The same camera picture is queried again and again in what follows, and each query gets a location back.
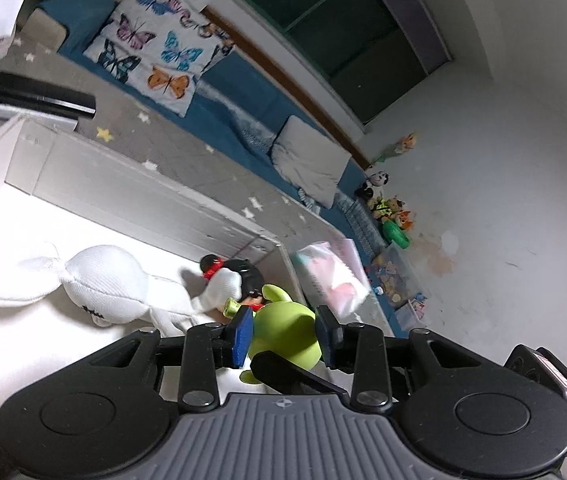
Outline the green alien toy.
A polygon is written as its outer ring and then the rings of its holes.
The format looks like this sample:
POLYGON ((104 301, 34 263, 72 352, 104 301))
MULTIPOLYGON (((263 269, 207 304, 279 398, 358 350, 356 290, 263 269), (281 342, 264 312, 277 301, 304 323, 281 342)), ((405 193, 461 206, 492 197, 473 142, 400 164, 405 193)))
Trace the green alien toy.
POLYGON ((272 351, 291 363, 312 370, 321 358, 320 345, 315 331, 315 313, 292 300, 281 287, 262 286, 266 301, 253 313, 253 337, 248 358, 257 353, 272 351))

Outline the black-haired doll figurine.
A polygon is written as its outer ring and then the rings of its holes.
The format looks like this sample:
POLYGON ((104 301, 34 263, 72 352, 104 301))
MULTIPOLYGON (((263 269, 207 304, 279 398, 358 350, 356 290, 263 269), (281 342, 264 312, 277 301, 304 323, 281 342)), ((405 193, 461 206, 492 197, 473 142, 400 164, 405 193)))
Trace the black-haired doll figurine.
POLYGON ((262 273, 248 259, 228 259, 210 254, 204 256, 200 270, 206 281, 198 297, 192 299, 192 307, 198 312, 216 310, 226 314, 226 304, 232 300, 239 306, 248 306, 257 312, 265 306, 262 273))

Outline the white sock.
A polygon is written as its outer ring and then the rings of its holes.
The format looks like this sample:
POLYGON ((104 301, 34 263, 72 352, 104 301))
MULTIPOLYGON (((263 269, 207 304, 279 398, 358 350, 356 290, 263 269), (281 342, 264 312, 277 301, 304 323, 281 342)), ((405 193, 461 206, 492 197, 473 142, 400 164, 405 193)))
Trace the white sock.
POLYGON ((223 266, 192 298, 180 281, 150 274, 124 249, 101 245, 67 261, 42 257, 0 266, 0 308, 28 306, 62 288, 100 327, 143 321, 176 337, 212 323, 210 312, 224 311, 229 299, 239 302, 241 285, 239 272, 223 266))

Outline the pastel tissue pack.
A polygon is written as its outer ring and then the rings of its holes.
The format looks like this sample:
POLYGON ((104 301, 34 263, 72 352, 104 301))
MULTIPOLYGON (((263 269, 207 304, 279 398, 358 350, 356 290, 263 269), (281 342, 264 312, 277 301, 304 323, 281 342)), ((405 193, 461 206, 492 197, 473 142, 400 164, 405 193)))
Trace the pastel tissue pack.
POLYGON ((371 289, 358 250, 350 238, 317 242, 291 256, 308 302, 328 306, 344 321, 365 302, 371 289))

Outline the clear toy bin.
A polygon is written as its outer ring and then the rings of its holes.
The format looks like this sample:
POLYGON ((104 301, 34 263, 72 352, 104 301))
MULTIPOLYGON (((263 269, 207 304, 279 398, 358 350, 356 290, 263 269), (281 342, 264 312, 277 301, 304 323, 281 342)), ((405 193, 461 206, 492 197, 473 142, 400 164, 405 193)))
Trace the clear toy bin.
POLYGON ((369 270, 404 332, 427 326, 428 293, 399 248, 394 245, 385 248, 372 260, 369 270))

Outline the orange plush toy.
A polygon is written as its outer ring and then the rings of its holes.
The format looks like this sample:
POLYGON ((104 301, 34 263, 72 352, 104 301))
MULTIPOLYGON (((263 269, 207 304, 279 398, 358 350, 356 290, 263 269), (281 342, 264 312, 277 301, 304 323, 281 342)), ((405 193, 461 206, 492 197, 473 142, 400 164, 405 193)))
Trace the orange plush toy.
POLYGON ((384 198, 378 196, 368 200, 367 206, 372 218, 381 224, 392 221, 403 231, 410 230, 415 224, 413 213, 405 208, 405 203, 396 196, 384 198))

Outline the black white plush toy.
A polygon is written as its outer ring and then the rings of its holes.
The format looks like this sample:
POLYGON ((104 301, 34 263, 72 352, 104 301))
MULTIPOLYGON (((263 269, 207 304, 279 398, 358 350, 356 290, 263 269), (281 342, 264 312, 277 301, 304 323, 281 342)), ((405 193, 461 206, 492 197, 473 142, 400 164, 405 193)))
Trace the black white plush toy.
POLYGON ((375 200, 383 195, 387 182, 389 182, 389 175, 385 171, 377 171, 364 180, 364 183, 355 191, 355 195, 366 202, 375 200))

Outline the right gripper device corner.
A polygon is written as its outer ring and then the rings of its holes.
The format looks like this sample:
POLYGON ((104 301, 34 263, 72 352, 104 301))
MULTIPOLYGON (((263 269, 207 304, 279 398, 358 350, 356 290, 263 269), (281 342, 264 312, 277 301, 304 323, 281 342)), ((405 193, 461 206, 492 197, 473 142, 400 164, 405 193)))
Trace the right gripper device corner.
POLYGON ((532 349, 518 344, 510 353, 505 367, 553 390, 567 402, 567 366, 548 349, 532 349))

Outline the grey cushion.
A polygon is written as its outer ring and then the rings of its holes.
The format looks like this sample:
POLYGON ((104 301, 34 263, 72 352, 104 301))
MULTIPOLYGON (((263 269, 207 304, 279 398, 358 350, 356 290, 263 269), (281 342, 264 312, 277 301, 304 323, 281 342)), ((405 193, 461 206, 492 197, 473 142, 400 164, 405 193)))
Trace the grey cushion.
POLYGON ((351 154, 291 115, 272 144, 270 158, 285 181, 330 209, 351 154))

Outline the grey cardboard box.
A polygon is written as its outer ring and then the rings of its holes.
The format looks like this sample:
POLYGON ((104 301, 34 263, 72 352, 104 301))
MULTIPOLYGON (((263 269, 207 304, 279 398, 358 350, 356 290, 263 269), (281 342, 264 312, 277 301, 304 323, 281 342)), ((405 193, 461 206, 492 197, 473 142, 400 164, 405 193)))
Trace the grey cardboard box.
MULTIPOLYGON (((267 230, 210 198, 72 133, 25 118, 0 127, 0 261, 70 258, 111 244, 150 272, 180 278, 202 256, 252 260, 295 299, 287 251, 267 230)), ((0 402, 124 335, 54 292, 0 308, 0 402)))

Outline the blue sofa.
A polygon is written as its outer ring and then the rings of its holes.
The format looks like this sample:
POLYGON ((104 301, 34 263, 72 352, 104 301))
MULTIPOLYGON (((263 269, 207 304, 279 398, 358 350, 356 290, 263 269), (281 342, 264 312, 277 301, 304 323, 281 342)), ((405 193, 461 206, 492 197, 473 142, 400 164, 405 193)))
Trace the blue sofa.
POLYGON ((84 55, 101 28, 111 21, 116 6, 116 0, 46 0, 38 4, 40 10, 66 30, 60 55, 112 82, 116 88, 279 188, 286 198, 296 200, 299 188, 278 174, 270 151, 289 116, 300 117, 315 128, 312 118, 239 53, 229 54, 203 75, 186 116, 179 117, 154 103, 118 82, 84 55))

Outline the butterfly print pillow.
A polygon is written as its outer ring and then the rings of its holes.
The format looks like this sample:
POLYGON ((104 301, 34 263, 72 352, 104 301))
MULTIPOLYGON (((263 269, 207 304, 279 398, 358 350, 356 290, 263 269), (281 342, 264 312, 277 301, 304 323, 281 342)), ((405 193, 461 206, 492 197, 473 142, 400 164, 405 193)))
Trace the butterfly print pillow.
POLYGON ((184 117, 198 80, 233 47, 228 32, 187 0, 120 0, 84 55, 184 117))

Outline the black flat box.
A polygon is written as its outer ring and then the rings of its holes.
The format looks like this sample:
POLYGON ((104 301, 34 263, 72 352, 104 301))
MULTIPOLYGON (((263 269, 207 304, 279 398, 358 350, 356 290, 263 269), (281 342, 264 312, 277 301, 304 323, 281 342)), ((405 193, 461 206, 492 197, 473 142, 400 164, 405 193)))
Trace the black flat box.
POLYGON ((6 72, 0 72, 0 104, 72 119, 97 112, 93 94, 6 72))

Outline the small toy on wall floor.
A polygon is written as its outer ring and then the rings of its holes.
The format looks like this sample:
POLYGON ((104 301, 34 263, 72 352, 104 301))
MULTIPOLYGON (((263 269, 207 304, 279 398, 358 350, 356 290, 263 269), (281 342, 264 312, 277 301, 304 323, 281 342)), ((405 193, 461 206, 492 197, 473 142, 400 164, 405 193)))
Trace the small toy on wall floor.
POLYGON ((413 150, 417 143, 417 133, 412 132, 384 148, 376 158, 376 162, 385 162, 389 158, 404 155, 413 150))

